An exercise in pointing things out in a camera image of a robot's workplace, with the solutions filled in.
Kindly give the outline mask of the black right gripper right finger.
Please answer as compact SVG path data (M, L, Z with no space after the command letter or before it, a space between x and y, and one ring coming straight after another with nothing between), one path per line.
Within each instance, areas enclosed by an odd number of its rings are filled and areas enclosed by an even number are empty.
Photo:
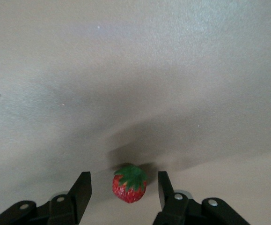
M248 225L229 204L216 197L201 204L185 194L174 191L166 171L158 172L158 191L161 211L154 225Z

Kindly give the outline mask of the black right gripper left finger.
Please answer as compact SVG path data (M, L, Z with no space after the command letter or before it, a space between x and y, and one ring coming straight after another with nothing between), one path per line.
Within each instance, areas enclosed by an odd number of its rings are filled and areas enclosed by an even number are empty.
M0 214L0 225L78 225L92 195L91 174L82 172L67 194L42 206L20 201Z

